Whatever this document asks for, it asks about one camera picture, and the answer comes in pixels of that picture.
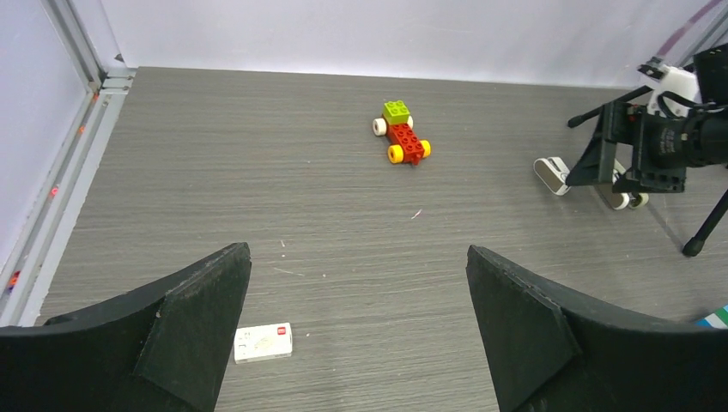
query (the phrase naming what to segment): yellowish wheel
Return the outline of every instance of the yellowish wheel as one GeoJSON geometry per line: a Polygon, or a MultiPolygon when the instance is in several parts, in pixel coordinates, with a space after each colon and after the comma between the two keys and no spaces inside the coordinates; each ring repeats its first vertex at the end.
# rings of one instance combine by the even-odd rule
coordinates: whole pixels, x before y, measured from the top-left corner
{"type": "Polygon", "coordinates": [[[420,143],[422,144],[422,148],[425,149],[425,154],[422,155],[422,158],[426,158],[430,156],[430,152],[432,152],[432,147],[430,147],[430,142],[427,140],[421,140],[420,143]]]}
{"type": "Polygon", "coordinates": [[[402,146],[398,144],[392,144],[389,147],[389,150],[387,150],[387,156],[389,157],[389,161],[394,163],[395,165],[397,163],[402,163],[404,160],[404,150],[402,150],[402,146]]]}

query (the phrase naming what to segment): tripod leg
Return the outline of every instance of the tripod leg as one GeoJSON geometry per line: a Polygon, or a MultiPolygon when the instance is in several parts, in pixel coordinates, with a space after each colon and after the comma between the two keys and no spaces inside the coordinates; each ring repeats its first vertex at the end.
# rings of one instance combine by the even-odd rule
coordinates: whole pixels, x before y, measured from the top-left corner
{"type": "MultiPolygon", "coordinates": [[[[617,97],[616,99],[612,101],[630,101],[632,99],[637,99],[638,97],[648,94],[652,92],[652,89],[649,86],[642,86],[641,88],[636,88],[635,90],[624,94],[623,96],[617,97]]],[[[601,112],[602,107],[597,107],[594,110],[590,110],[589,112],[586,112],[584,114],[580,114],[578,116],[574,116],[569,119],[567,126],[569,129],[573,129],[576,126],[579,126],[580,124],[584,123],[586,120],[589,120],[590,118],[595,118],[599,115],[599,112],[601,112]]]]}
{"type": "Polygon", "coordinates": [[[725,191],[723,197],[720,198],[718,204],[716,204],[713,211],[710,212],[710,215],[708,215],[707,219],[703,222],[701,228],[698,229],[698,233],[696,233],[695,236],[693,236],[693,238],[685,244],[682,249],[682,254],[689,258],[698,256],[698,253],[700,253],[703,249],[703,245],[705,245],[707,237],[710,236],[713,229],[718,226],[720,219],[723,218],[726,211],[728,211],[728,191],[725,191]]]}

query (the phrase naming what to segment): white backdrop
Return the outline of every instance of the white backdrop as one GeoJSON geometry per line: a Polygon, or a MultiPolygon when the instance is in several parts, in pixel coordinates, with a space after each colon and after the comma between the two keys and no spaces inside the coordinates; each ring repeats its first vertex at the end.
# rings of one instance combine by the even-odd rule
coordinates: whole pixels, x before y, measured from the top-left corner
{"type": "Polygon", "coordinates": [[[130,67],[631,86],[707,0],[101,2],[130,67]]]}
{"type": "Polygon", "coordinates": [[[86,94],[39,0],[0,0],[0,82],[1,270],[86,94]]]}

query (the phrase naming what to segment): green lego brick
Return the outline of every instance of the green lego brick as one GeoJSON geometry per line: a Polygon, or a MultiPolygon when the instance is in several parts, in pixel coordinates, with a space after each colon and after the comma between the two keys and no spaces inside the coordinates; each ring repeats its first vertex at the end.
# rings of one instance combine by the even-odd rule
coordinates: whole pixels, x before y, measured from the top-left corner
{"type": "Polygon", "coordinates": [[[382,109],[382,116],[388,124],[404,124],[410,118],[410,110],[401,100],[387,101],[382,109]]]}

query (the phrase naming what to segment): white box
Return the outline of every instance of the white box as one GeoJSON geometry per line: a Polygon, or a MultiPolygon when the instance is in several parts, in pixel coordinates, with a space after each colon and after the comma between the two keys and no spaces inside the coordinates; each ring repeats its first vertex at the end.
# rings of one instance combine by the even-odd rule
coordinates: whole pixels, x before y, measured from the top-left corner
{"type": "Polygon", "coordinates": [[[235,332],[235,363],[289,357],[293,347],[289,323],[239,328],[235,332]]]}

